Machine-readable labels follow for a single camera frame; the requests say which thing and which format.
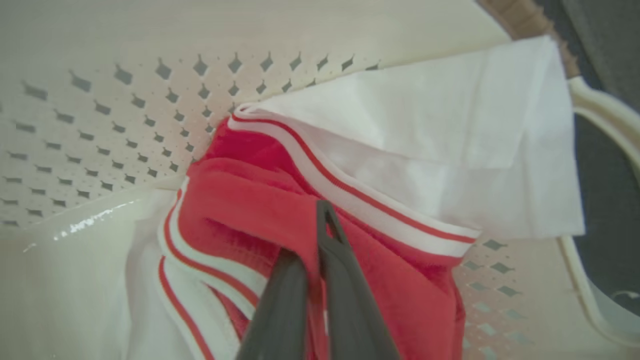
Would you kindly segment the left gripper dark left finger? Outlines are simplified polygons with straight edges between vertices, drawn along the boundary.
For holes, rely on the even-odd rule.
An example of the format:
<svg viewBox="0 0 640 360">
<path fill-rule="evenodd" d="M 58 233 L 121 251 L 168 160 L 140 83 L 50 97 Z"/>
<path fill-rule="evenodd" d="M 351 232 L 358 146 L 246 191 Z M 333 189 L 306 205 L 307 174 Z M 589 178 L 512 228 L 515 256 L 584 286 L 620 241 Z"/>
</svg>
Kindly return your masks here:
<svg viewBox="0 0 640 360">
<path fill-rule="evenodd" d="M 282 248 L 243 336 L 238 360 L 304 360 L 308 287 L 304 263 Z"/>
</svg>

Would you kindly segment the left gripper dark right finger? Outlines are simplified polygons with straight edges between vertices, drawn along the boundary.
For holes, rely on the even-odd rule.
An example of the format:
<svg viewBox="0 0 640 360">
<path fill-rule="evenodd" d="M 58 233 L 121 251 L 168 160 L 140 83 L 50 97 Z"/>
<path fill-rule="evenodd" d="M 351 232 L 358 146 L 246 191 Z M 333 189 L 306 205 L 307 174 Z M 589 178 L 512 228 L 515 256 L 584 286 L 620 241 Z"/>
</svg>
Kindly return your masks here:
<svg viewBox="0 0 640 360">
<path fill-rule="evenodd" d="M 326 284 L 329 358 L 399 360 L 338 214 L 326 200 L 317 202 L 317 244 Z"/>
</svg>

